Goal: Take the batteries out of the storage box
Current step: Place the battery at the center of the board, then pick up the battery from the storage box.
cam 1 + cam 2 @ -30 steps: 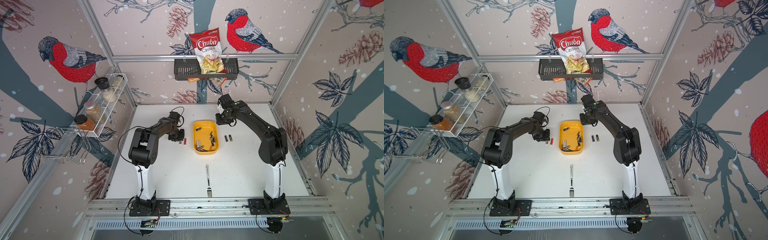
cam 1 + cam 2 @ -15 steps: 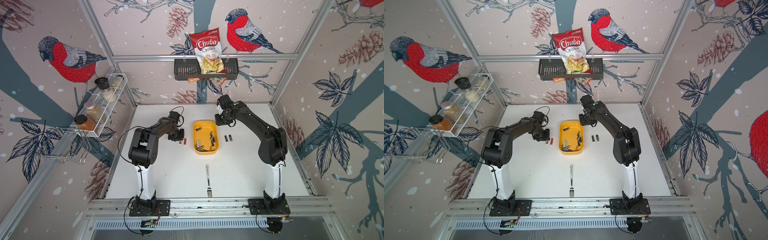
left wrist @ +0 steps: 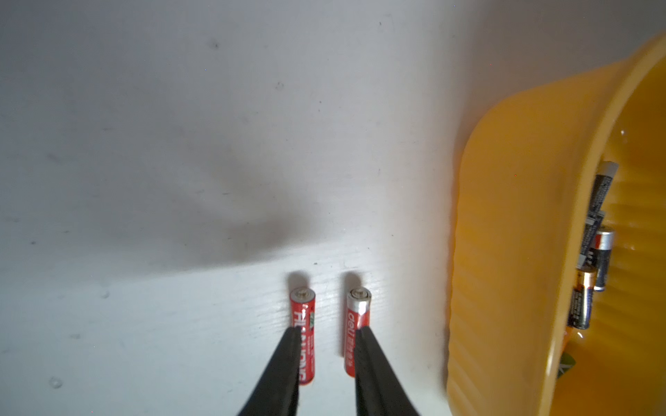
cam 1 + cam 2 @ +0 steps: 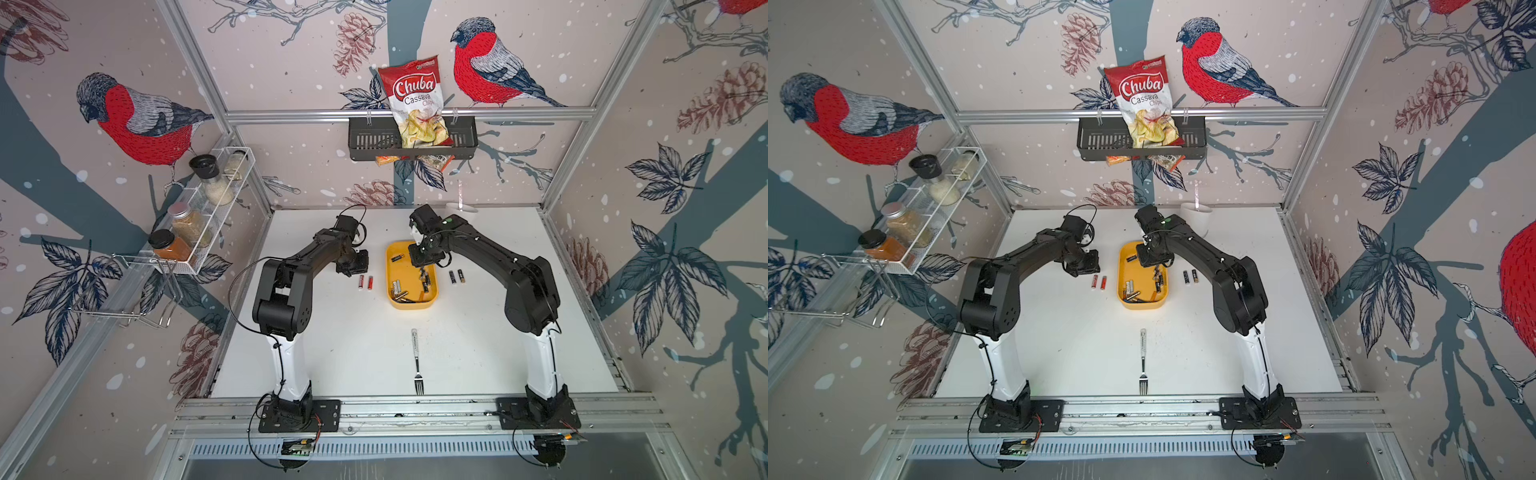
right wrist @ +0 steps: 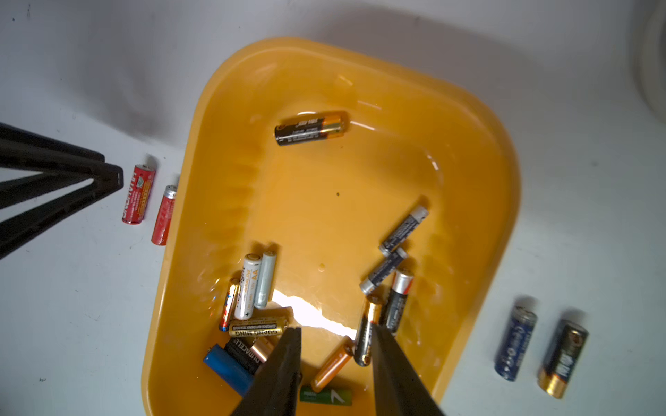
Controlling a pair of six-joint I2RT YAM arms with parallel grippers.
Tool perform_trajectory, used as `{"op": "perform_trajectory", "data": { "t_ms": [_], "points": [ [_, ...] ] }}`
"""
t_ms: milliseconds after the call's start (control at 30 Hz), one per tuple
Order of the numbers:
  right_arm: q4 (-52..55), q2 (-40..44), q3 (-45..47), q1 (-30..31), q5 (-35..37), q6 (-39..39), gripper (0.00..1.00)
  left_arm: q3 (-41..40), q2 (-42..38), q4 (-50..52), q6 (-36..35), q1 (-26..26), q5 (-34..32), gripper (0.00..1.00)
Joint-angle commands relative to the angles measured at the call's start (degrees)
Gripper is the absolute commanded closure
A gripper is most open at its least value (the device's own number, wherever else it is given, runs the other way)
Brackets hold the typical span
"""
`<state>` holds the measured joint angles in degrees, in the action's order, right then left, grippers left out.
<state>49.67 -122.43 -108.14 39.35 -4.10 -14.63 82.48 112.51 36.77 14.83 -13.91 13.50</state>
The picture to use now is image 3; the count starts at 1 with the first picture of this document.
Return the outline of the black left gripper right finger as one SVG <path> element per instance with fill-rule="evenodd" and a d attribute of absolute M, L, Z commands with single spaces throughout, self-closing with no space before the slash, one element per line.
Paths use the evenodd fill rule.
<path fill-rule="evenodd" d="M 356 331 L 357 415 L 418 415 L 370 327 Z"/>

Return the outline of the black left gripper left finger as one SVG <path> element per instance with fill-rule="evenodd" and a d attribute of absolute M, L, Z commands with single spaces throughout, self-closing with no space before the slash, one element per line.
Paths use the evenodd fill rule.
<path fill-rule="evenodd" d="M 284 334 L 239 415 L 296 415 L 299 397 L 301 328 Z"/>

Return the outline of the red silver-top battery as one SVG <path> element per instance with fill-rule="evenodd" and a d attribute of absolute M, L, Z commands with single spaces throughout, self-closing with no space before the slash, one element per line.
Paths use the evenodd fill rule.
<path fill-rule="evenodd" d="M 355 346 L 356 332 L 366 326 L 370 321 L 371 292 L 365 287 L 351 289 L 346 298 L 346 313 L 344 320 L 344 368 L 352 378 L 356 376 Z"/>

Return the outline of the yellow plastic storage box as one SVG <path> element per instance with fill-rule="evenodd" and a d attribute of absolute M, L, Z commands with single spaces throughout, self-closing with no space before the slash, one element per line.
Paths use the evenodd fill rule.
<path fill-rule="evenodd" d="M 565 326 L 591 190 L 619 164 L 589 329 Z M 455 415 L 665 412 L 665 38 L 506 98 L 458 182 L 447 398 Z M 577 364 L 557 378 L 560 355 Z"/>

